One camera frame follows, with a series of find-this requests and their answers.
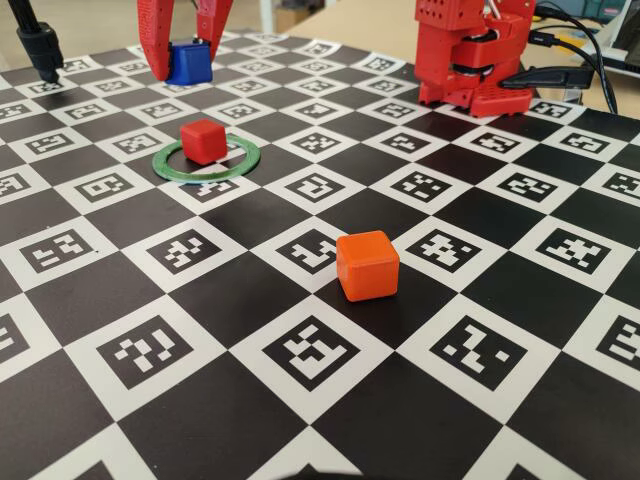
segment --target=black square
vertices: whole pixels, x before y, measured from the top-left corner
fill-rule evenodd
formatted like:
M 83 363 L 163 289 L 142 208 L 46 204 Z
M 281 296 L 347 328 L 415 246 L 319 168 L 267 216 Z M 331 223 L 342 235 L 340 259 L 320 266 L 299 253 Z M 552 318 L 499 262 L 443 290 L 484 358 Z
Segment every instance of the black square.
M 640 309 L 638 285 L 640 285 L 640 253 L 631 257 L 627 266 L 609 288 L 607 295 Z
M 418 163 L 472 185 L 505 165 L 501 160 L 451 143 L 418 160 Z
M 246 479 L 306 427 L 228 353 L 118 424 L 159 480 Z
M 611 142 L 592 138 L 577 132 L 571 132 L 565 138 L 560 140 L 560 143 L 568 145 L 569 147 L 578 148 L 588 153 L 600 153 L 611 145 Z
M 296 195 L 303 196 L 310 202 L 316 203 L 343 190 L 344 185 L 318 173 L 310 173 L 306 177 L 286 185 L 285 188 Z
M 453 235 L 434 229 L 407 248 L 407 251 L 454 273 L 475 257 L 480 249 Z
M 230 295 L 221 285 L 251 292 L 251 301 L 242 295 Z M 227 348 L 307 295 L 306 290 L 252 253 L 245 253 L 171 293 Z
M 591 274 L 600 266 L 611 249 L 562 228 L 556 228 L 536 248 L 536 251 L 581 272 Z
M 429 112 L 422 117 L 411 120 L 405 126 L 450 142 L 478 128 L 475 123 L 439 112 Z
M 394 353 L 313 427 L 366 475 L 458 480 L 501 425 Z
M 430 350 L 493 391 L 527 352 L 467 315 Z
M 253 248 L 309 217 L 266 190 L 256 190 L 201 215 L 246 248 Z
M 318 215 L 343 232 L 382 230 L 393 240 L 427 215 L 373 190 L 363 190 Z
M 0 245 L 40 232 L 50 225 L 57 225 L 78 216 L 75 208 L 58 192 L 48 189 L 0 205 Z
M 8 313 L 0 315 L 0 364 L 29 348 L 29 344 Z
M 150 190 L 90 213 L 87 218 L 118 248 L 124 248 L 192 216 L 164 193 Z
M 105 151 L 88 145 L 61 153 L 55 161 L 35 162 L 31 166 L 51 185 L 58 185 L 117 164 Z
M 336 153 L 320 163 L 334 172 L 364 185 L 371 185 L 407 164 L 399 157 L 361 143 Z
M 562 128 L 562 125 L 558 123 L 520 114 L 496 118 L 489 126 L 538 141 L 544 140 Z
M 44 283 L 27 296 L 63 345 L 155 300 L 162 291 L 116 253 Z
M 162 317 L 155 316 L 97 350 L 122 384 L 131 390 L 193 348 Z
M 518 142 L 517 140 L 503 137 L 491 132 L 483 133 L 479 137 L 471 140 L 471 143 L 498 153 L 509 153 L 511 150 L 520 145 L 520 142 Z
M 624 173 L 616 173 L 604 183 L 603 187 L 635 200 L 640 200 L 640 175 L 632 177 Z
M 544 215 L 472 188 L 436 216 L 505 248 L 511 248 Z
M 561 352 L 509 427 L 584 478 L 640 472 L 640 394 Z
M 516 165 L 581 185 L 602 167 L 602 162 L 539 144 L 515 160 Z
M 113 422 L 63 351 L 0 383 L 0 399 L 7 479 L 31 478 Z
M 534 202 L 542 202 L 548 198 L 558 187 L 542 180 L 536 180 L 533 177 L 523 175 L 522 173 L 514 173 L 504 182 L 498 185 L 510 193 L 515 193 L 528 200 Z
M 579 188 L 553 211 L 553 216 L 638 248 L 640 209 L 634 205 Z
M 393 127 L 390 123 L 359 112 L 348 113 L 322 126 L 358 141 L 366 140 Z
M 336 279 L 316 292 L 316 296 L 390 347 L 397 348 L 456 294 L 404 263 L 400 263 L 398 286 L 398 293 L 392 297 L 354 303 L 347 300 Z
M 571 122 L 572 127 L 597 132 L 600 135 L 617 138 L 625 142 L 633 140 L 640 133 L 640 122 L 623 115 L 587 109 Z
M 639 327 L 636 322 L 618 316 L 596 350 L 640 371 L 640 356 L 636 346 L 640 339 Z
M 149 255 L 174 275 L 220 251 L 218 246 L 193 229 L 147 249 Z
M 20 249 L 22 256 L 38 273 L 63 265 L 91 251 L 91 246 L 75 230 L 67 230 Z
M 310 392 L 351 360 L 360 349 L 311 315 L 262 351 Z M 309 368 L 307 359 L 318 368 Z
M 336 260 L 335 240 L 315 228 L 282 245 L 276 251 L 312 275 Z
M 391 185 L 391 188 L 411 197 L 430 202 L 451 185 L 422 172 L 413 172 Z
M 558 348 L 578 329 L 602 294 L 507 252 L 464 295 Z
M 276 112 L 245 122 L 241 128 L 269 142 L 273 142 L 309 128 L 309 124 L 284 113 Z

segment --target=red cube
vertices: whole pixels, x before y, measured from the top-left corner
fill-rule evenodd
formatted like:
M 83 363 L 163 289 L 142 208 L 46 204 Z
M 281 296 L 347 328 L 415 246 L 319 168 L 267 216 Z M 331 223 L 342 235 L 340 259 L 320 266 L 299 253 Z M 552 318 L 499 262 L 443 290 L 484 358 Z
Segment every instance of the red cube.
M 224 127 L 202 119 L 180 127 L 185 156 L 199 165 L 209 165 L 227 156 Z

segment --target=cube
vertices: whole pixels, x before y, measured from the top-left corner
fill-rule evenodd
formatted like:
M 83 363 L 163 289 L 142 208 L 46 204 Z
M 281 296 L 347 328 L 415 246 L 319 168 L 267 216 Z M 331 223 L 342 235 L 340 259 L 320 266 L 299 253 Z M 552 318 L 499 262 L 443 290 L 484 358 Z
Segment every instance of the cube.
M 400 257 L 380 230 L 338 238 L 338 279 L 351 302 L 387 297 L 398 291 Z
M 189 160 L 209 165 L 227 155 L 227 136 L 224 127 L 202 119 L 180 127 L 182 149 Z

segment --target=green ring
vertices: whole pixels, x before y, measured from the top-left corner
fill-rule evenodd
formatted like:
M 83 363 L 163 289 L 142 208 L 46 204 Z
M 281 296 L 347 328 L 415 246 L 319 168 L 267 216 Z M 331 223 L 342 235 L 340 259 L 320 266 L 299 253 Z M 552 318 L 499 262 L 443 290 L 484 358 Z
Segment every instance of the green ring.
M 182 183 L 213 183 L 224 182 L 234 177 L 244 175 L 250 172 L 260 161 L 260 149 L 255 143 L 236 137 L 235 135 L 227 135 L 227 143 L 237 145 L 242 148 L 245 153 L 245 159 L 229 170 L 217 173 L 185 173 L 179 172 L 169 166 L 169 157 L 182 148 L 182 142 L 177 141 L 171 145 L 167 145 L 153 156 L 153 171 L 166 180 Z

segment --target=white square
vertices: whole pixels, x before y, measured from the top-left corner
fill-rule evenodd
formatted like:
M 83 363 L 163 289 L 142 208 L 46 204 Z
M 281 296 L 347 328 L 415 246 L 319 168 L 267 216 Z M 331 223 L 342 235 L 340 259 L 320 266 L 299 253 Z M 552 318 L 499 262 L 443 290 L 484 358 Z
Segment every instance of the white square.
M 304 268 L 296 264 L 293 259 L 285 256 L 284 253 L 286 252 L 282 251 L 282 249 L 285 245 L 303 238 L 305 235 L 310 235 L 309 232 L 314 236 L 317 235 L 318 239 L 320 239 L 319 242 L 313 245 L 314 248 L 294 244 L 289 251 L 295 258 L 300 259 L 301 263 L 306 264 L 307 268 Z M 311 217 L 254 247 L 251 251 L 269 265 L 277 268 L 281 273 L 314 293 L 336 278 L 335 242 L 338 237 L 343 235 L 345 233 L 342 230 L 317 217 Z
M 175 98 L 165 98 L 155 102 L 145 103 L 127 109 L 127 112 L 147 125 L 159 125 L 170 120 L 176 120 L 198 110 L 191 105 L 176 100 Z
M 98 348 L 155 317 L 166 322 L 192 350 L 129 389 L 105 361 Z M 225 350 L 209 332 L 165 295 L 67 345 L 65 351 L 113 419 L 119 421 L 204 367 Z
M 306 73 L 307 75 L 324 75 L 337 70 L 342 70 L 345 68 L 345 65 L 331 60 L 326 60 L 324 58 L 310 58 L 308 60 L 303 60 L 289 65 L 289 68 Z
M 471 185 L 418 163 L 411 163 L 369 188 L 433 215 L 471 188 Z
M 431 109 L 417 103 L 409 103 L 396 98 L 383 98 L 358 109 L 360 113 L 395 125 L 404 125 L 411 120 L 426 115 L 430 111 Z
M 487 125 L 498 118 L 498 115 L 492 115 L 490 117 L 474 117 L 469 115 L 468 111 L 464 110 L 462 107 L 451 105 L 450 103 L 445 103 L 444 105 L 439 106 L 435 111 L 444 115 L 449 115 L 450 117 L 475 123 L 476 125 Z
M 231 151 L 234 156 L 241 154 Z M 226 170 L 220 164 L 214 164 L 197 171 L 198 174 Z M 258 185 L 245 177 L 235 177 L 221 183 L 205 183 L 202 185 L 187 185 L 178 182 L 167 182 L 159 187 L 164 193 L 187 207 L 196 215 L 208 212 L 231 200 L 240 198 L 249 192 L 257 190 Z
M 228 125 L 239 125 L 275 112 L 275 109 L 254 102 L 250 98 L 237 98 L 203 110 L 207 115 Z
M 640 172 L 611 163 L 603 165 L 583 185 L 592 192 L 640 207 Z
M 509 475 L 516 465 L 525 468 L 536 478 L 544 478 L 544 480 L 584 480 L 576 472 L 507 426 L 502 427 L 463 480 L 515 478 Z
M 317 215 L 366 187 L 321 165 L 309 165 L 264 188 Z
M 20 348 L 25 343 L 27 348 Z M 9 349 L 14 354 L 6 358 Z M 0 303 L 0 354 L 4 357 L 0 383 L 59 349 L 60 343 L 24 293 Z
M 78 217 L 0 247 L 0 260 L 26 291 L 117 250 L 86 218 Z
M 33 100 L 24 99 L 16 102 L 4 103 L 0 105 L 0 125 L 44 112 L 46 112 L 46 110 Z
M 354 146 L 355 140 L 326 128 L 313 126 L 273 142 L 310 162 L 321 162 Z
M 408 162 L 415 162 L 444 147 L 448 142 L 433 135 L 399 125 L 390 130 L 385 130 L 362 143 Z
M 462 362 L 478 369 L 486 368 L 489 353 L 479 354 L 474 348 L 490 335 L 494 338 L 500 336 L 503 342 L 506 339 L 524 350 L 523 356 L 493 390 L 432 351 L 458 323 L 466 323 L 469 318 L 480 327 L 473 333 L 466 330 L 469 337 L 465 347 L 468 346 L 469 352 Z M 409 337 L 397 352 L 485 413 L 506 423 L 553 363 L 559 350 L 468 298 L 457 295 Z
M 552 235 L 567 238 L 562 245 L 545 246 Z M 632 248 L 555 217 L 543 218 L 511 251 L 602 293 L 609 289 L 635 253 Z
M 153 127 L 145 127 L 101 140 L 96 142 L 96 146 L 124 163 L 156 153 L 174 142 L 176 140 L 166 133 Z
M 344 82 L 325 77 L 302 78 L 285 85 L 285 87 L 293 90 L 294 92 L 302 93 L 303 95 L 310 95 L 312 97 L 323 97 L 330 93 L 344 90 L 348 86 L 349 85 Z
M 55 190 L 78 212 L 87 215 L 152 188 L 149 181 L 119 164 L 74 178 L 57 185 Z
M 307 57 L 328 57 L 340 50 L 340 47 L 342 47 L 342 45 L 336 42 L 311 40 L 306 45 L 296 48 L 293 52 L 306 55 Z
M 392 77 L 368 78 L 367 80 L 358 82 L 353 86 L 360 90 L 375 93 L 376 95 L 383 95 L 385 97 L 394 97 L 417 88 L 415 83 Z
M 96 97 L 109 97 L 111 95 L 139 90 L 143 87 L 144 85 L 142 83 L 127 77 L 107 78 L 82 85 L 82 88 Z
M 453 143 L 505 162 L 513 162 L 538 145 L 529 138 L 487 126 L 477 127 Z
M 551 102 L 542 98 L 531 100 L 529 111 L 525 115 L 541 118 L 561 125 L 569 125 L 584 113 L 586 107 L 563 102 Z
M 58 73 L 61 77 L 68 77 L 75 73 L 90 72 L 101 68 L 102 65 L 96 62 L 89 55 L 85 55 L 83 57 L 65 58 L 64 66 L 58 69 Z
M 301 339 L 300 333 L 303 335 L 308 333 L 309 327 L 305 328 L 304 332 L 297 331 L 303 322 L 309 323 L 309 327 L 315 328 L 316 332 L 326 329 L 337 334 L 344 340 L 344 345 L 343 342 L 326 345 L 322 339 L 315 340 L 311 336 L 307 338 L 313 341 L 313 344 L 306 339 L 298 342 Z M 286 342 L 289 346 L 279 343 L 279 339 L 287 334 L 291 336 L 289 340 L 291 343 Z M 264 350 L 269 346 L 290 348 L 292 353 L 291 349 L 296 350 L 296 347 L 299 352 L 312 346 L 323 349 L 327 347 L 328 355 L 325 355 L 320 363 L 313 360 L 290 362 L 291 368 L 295 368 L 295 372 L 301 375 L 301 378 L 304 376 L 311 380 L 329 371 L 327 369 L 335 368 L 336 362 L 345 352 L 347 355 L 349 352 L 352 354 L 356 350 L 357 352 L 346 363 L 335 369 L 328 378 L 309 390 L 265 353 Z M 320 417 L 382 363 L 392 351 L 380 340 L 314 296 L 307 297 L 230 349 L 230 352 L 245 367 L 307 423 L 312 423 Z M 308 368 L 312 363 L 316 363 L 315 371 L 310 371 L 311 369 Z
M 627 146 L 622 140 L 569 126 L 560 128 L 542 143 L 600 162 L 608 162 Z
M 640 310 L 604 295 L 562 350 L 640 392 L 639 342 Z
M 372 52 L 359 62 L 351 65 L 351 68 L 362 70 L 373 75 L 388 75 L 400 70 L 407 62 L 382 53 Z
M 170 271 L 165 265 L 160 263 L 149 253 L 149 250 L 153 247 L 162 245 L 174 239 L 174 237 L 178 237 L 181 234 L 191 231 L 202 237 L 203 240 L 198 240 L 197 243 L 208 241 L 217 247 L 218 251 L 213 255 L 203 260 L 199 260 L 191 266 L 187 266 L 187 268 L 181 269 L 175 273 Z M 191 259 L 186 255 L 186 249 L 191 248 L 192 245 L 197 245 L 197 243 L 189 243 L 188 240 L 176 240 L 172 242 L 171 248 L 167 248 L 164 253 L 167 253 L 167 256 L 171 256 L 172 259 L 176 260 L 173 263 L 173 266 L 178 264 L 188 265 L 188 263 L 191 262 Z M 156 233 L 151 237 L 145 238 L 138 243 L 134 243 L 133 245 L 126 247 L 122 250 L 122 253 L 124 253 L 129 260 L 135 263 L 140 270 L 146 273 L 147 276 L 165 292 L 171 292 L 213 270 L 214 268 L 227 263 L 229 260 L 241 255 L 245 251 L 246 249 L 244 247 L 227 237 L 206 220 L 203 220 L 200 217 L 193 217 L 179 223 L 178 225 L 174 225 L 171 228 L 163 230 L 162 232 Z
M 285 478 L 295 475 L 307 465 L 322 473 L 362 474 L 318 432 L 307 427 L 247 480 Z
M 182 95 L 188 95 L 194 92 L 200 92 L 202 90 L 208 90 L 213 88 L 210 83 L 198 83 L 196 85 L 169 85 L 168 83 L 154 83 L 147 88 L 158 92 L 165 97 L 181 97 Z
M 231 70 L 235 70 L 236 72 L 244 73 L 245 75 L 263 75 L 269 72 L 275 72 L 276 70 L 281 70 L 284 68 L 284 65 L 281 63 L 272 62 L 271 60 L 267 60 L 266 58 L 251 58 L 249 60 L 245 60 L 244 62 L 234 63 L 229 66 Z
M 216 88 L 224 90 L 240 97 L 251 97 L 259 93 L 270 92 L 280 88 L 275 82 L 260 77 L 241 77 L 229 82 L 220 83 Z
M 452 239 L 479 251 L 465 261 L 465 251 L 456 255 Z M 393 246 L 402 263 L 457 292 L 464 290 L 506 252 L 504 248 L 436 217 L 423 220 L 396 238 Z
M 37 162 L 87 145 L 91 145 L 91 142 L 69 127 L 39 133 L 9 143 L 9 147 L 27 163 Z
M 146 58 L 143 57 L 136 58 L 134 60 L 127 60 L 126 62 L 116 63 L 114 65 L 109 65 L 107 69 L 123 77 L 129 77 L 131 75 L 137 75 L 139 73 L 151 71 Z
M 0 172 L 0 205 L 49 188 L 49 183 L 29 165 Z
M 281 53 L 287 53 L 289 50 L 278 45 L 252 45 L 237 50 L 238 53 L 249 55 L 254 58 L 269 58 Z
M 24 85 L 18 85 L 15 89 L 23 94 L 27 98 L 44 97 L 57 92 L 64 92 L 65 90 L 71 90 L 78 85 L 73 83 L 68 78 L 60 78 L 57 83 L 47 83 L 42 80 L 37 82 L 25 83 Z
M 77 479 L 99 462 L 102 462 L 113 480 L 156 478 L 118 424 L 114 423 L 49 465 L 31 480 Z
M 578 189 L 564 180 L 512 163 L 476 186 L 546 214 L 553 212 Z
M 65 125 L 72 127 L 98 118 L 107 117 L 119 111 L 119 108 L 114 107 L 109 102 L 101 98 L 95 98 L 86 102 L 56 108 L 49 113 Z
M 282 108 L 280 111 L 290 117 L 297 118 L 312 125 L 321 125 L 353 112 L 350 108 L 323 98 L 310 98 L 309 100 Z

